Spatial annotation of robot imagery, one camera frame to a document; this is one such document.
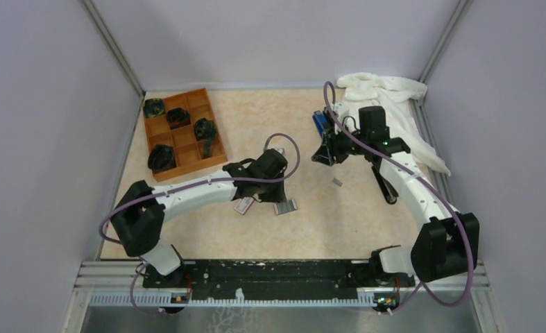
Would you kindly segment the blue stapler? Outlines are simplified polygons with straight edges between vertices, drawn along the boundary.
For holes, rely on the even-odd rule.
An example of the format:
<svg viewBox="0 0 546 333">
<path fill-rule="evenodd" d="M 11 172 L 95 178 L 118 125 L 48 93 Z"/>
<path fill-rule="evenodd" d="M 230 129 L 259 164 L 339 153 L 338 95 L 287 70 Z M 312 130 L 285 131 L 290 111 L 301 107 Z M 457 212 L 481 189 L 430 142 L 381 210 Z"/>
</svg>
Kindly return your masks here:
<svg viewBox="0 0 546 333">
<path fill-rule="evenodd" d="M 313 113 L 312 119 L 320 137 L 323 137 L 323 133 L 327 129 L 332 128 L 328 120 L 326 119 L 324 113 L 321 112 L 320 110 L 317 110 Z"/>
</svg>

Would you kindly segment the orange wooden divided tray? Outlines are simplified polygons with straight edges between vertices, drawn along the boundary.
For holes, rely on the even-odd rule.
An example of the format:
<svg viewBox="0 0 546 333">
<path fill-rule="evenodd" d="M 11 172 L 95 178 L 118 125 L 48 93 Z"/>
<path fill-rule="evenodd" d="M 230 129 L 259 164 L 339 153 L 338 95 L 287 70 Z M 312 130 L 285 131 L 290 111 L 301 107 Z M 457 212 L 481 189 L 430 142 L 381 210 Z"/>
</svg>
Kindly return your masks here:
<svg viewBox="0 0 546 333">
<path fill-rule="evenodd" d="M 184 108 L 189 112 L 191 119 L 190 125 L 171 130 L 166 120 L 166 113 L 150 119 L 146 119 L 143 114 L 148 154 L 157 144 L 172 146 L 176 154 L 176 168 L 161 173 L 153 173 L 149 169 L 156 181 L 170 180 L 228 161 L 221 139 L 221 131 L 218 129 L 217 120 L 205 88 L 155 98 L 164 100 L 166 112 L 174 108 Z M 215 139 L 196 140 L 194 124 L 201 118 L 211 119 L 215 122 L 218 131 Z"/>
</svg>

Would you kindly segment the black stapler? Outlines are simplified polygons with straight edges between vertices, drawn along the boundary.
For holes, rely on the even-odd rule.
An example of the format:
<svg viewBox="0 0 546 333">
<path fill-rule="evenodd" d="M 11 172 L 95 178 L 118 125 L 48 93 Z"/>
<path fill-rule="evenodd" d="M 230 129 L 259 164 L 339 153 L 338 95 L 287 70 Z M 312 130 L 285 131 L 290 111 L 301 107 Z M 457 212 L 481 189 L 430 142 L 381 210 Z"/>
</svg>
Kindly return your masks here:
<svg viewBox="0 0 546 333">
<path fill-rule="evenodd" d="M 384 178 L 380 175 L 379 173 L 379 170 L 373 166 L 372 167 L 372 171 L 373 171 L 373 174 L 375 176 L 375 179 L 379 185 L 379 189 L 384 197 L 384 200 L 389 204 L 389 205 L 394 205 L 396 204 L 397 202 L 397 199 L 398 199 L 398 193 L 397 191 L 393 188 L 393 186 Z"/>
</svg>

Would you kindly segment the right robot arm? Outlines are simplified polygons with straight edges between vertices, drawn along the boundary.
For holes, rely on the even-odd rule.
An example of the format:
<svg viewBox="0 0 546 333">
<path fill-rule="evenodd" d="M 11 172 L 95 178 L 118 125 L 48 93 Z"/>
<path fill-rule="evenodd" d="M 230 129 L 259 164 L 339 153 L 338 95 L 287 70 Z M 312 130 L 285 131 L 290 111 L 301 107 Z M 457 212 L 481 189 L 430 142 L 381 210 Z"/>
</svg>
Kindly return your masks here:
<svg viewBox="0 0 546 333">
<path fill-rule="evenodd" d="M 371 163 L 385 201 L 402 201 L 418 226 L 412 246 L 388 246 L 372 252 L 369 276 L 373 283 L 386 286 L 397 273 L 432 282 L 476 268 L 477 217 L 462 214 L 439 199 L 407 143 L 391 134 L 383 107 L 361 108 L 354 117 L 348 107 L 337 103 L 332 112 L 315 111 L 312 118 L 321 136 L 312 161 L 331 167 L 351 155 L 363 156 Z"/>
</svg>

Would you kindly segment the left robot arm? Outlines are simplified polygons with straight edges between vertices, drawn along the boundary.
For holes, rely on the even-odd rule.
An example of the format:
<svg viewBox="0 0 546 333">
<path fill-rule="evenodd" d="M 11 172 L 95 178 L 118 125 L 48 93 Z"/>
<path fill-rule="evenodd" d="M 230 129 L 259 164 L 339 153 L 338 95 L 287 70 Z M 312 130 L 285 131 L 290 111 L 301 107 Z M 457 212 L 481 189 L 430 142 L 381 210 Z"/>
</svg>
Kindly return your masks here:
<svg viewBox="0 0 546 333">
<path fill-rule="evenodd" d="M 287 159 L 276 149 L 257 159 L 229 163 L 221 170 L 174 185 L 150 186 L 140 180 L 131 184 L 118 202 L 110 224 L 129 257 L 139 257 L 170 287 L 187 277 L 178 251 L 161 238 L 164 223 L 197 208 L 256 198 L 265 203 L 285 200 L 284 172 Z"/>
</svg>

